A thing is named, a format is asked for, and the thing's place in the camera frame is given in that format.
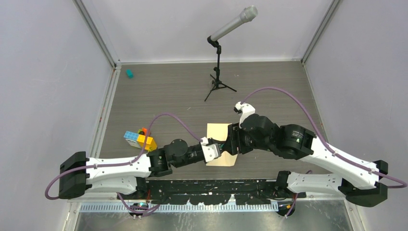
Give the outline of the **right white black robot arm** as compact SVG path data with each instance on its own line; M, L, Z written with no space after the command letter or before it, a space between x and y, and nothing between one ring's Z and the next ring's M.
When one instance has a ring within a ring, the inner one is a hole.
M353 204L374 207L388 198L388 187L374 171L388 173L383 160L368 162L336 150L331 153L314 132L295 124L278 126L265 116L250 115L242 125L228 126L225 151L232 155L253 150L272 152L284 159L300 160L329 171L328 174L301 174L279 171L275 193L288 197L295 193L342 195Z

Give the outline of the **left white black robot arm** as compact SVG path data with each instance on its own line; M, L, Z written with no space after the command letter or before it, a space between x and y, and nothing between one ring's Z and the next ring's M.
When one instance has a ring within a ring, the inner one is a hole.
M212 154L207 143L188 146L176 139L162 148L135 157L88 158L76 152L60 165L60 199L73 199L86 193L131 194L136 199L147 195L145 178L172 174L174 167L207 161Z

